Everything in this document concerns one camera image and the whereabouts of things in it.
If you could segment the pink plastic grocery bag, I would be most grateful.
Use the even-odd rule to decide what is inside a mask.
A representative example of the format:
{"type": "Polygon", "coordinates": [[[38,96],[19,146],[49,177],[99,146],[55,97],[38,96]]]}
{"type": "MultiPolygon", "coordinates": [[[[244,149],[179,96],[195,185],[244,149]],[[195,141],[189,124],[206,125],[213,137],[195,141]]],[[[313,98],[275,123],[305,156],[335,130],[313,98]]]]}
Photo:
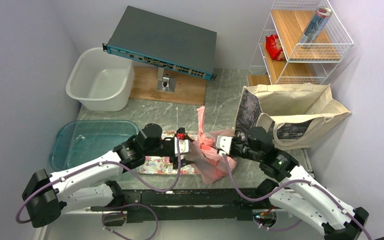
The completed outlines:
{"type": "Polygon", "coordinates": [[[216,149],[216,140],[220,135],[232,137],[234,129],[228,128],[206,132],[204,130],[205,107],[196,109],[198,129],[196,140],[192,142],[192,153],[188,155],[193,161],[193,168],[200,174],[204,184],[212,184],[228,174],[228,168],[233,171],[236,161],[227,157],[227,162],[216,149]]]}

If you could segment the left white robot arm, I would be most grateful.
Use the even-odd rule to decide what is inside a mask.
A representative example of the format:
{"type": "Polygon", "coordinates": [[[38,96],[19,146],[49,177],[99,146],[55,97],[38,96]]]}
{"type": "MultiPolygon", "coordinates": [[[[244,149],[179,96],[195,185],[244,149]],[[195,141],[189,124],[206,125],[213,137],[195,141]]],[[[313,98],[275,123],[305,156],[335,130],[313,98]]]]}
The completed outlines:
{"type": "Polygon", "coordinates": [[[51,174],[45,169],[36,171],[22,193],[23,204],[16,213],[16,222],[41,228],[75,210],[88,207],[117,210],[129,205],[131,201],[116,181],[91,186],[125,172],[156,192],[172,190],[175,183],[165,189],[156,188],[133,171],[145,163],[146,157],[167,157],[177,169],[193,164],[185,156],[192,152],[194,139],[183,127],[174,136],[162,138],[162,134],[158,124],[149,123],[136,135],[89,162],[51,174]]]}

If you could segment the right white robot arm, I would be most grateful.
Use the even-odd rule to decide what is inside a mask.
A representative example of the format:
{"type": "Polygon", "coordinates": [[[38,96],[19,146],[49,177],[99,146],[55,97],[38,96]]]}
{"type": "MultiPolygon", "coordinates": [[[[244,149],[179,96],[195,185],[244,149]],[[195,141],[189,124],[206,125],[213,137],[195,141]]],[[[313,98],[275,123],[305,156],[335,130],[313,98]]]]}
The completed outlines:
{"type": "Polygon", "coordinates": [[[356,240],[367,234],[364,225],[369,213],[340,200],[317,182],[288,152],[275,147],[272,136],[263,127],[252,127],[245,140],[219,136],[219,155],[256,161],[268,176],[255,190],[255,198],[237,193],[260,207],[284,209],[311,225],[326,240],[356,240]]]}

